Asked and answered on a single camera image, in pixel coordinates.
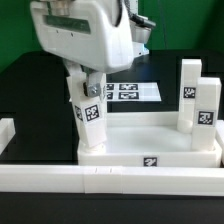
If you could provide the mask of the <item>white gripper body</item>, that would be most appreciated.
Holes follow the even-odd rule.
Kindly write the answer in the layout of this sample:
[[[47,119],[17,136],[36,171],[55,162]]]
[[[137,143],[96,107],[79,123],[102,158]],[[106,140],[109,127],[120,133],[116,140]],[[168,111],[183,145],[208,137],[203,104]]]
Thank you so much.
[[[30,10],[45,51],[107,74],[132,65],[124,0],[34,0]]]

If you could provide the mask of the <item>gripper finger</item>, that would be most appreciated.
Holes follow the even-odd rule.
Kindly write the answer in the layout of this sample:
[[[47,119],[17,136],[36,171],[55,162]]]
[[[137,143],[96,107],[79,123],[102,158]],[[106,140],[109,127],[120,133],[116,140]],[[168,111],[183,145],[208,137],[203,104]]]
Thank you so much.
[[[103,94],[103,88],[105,86],[105,73],[92,72],[83,83],[84,94],[87,97],[94,98]]]

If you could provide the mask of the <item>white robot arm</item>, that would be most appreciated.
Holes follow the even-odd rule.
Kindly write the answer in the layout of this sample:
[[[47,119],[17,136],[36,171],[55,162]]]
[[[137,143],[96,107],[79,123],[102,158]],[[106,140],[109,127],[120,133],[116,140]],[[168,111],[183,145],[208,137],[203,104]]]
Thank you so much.
[[[42,48],[90,70],[86,95],[100,78],[131,67],[133,45],[146,43],[156,24],[130,10],[129,0],[33,0],[31,16]]]

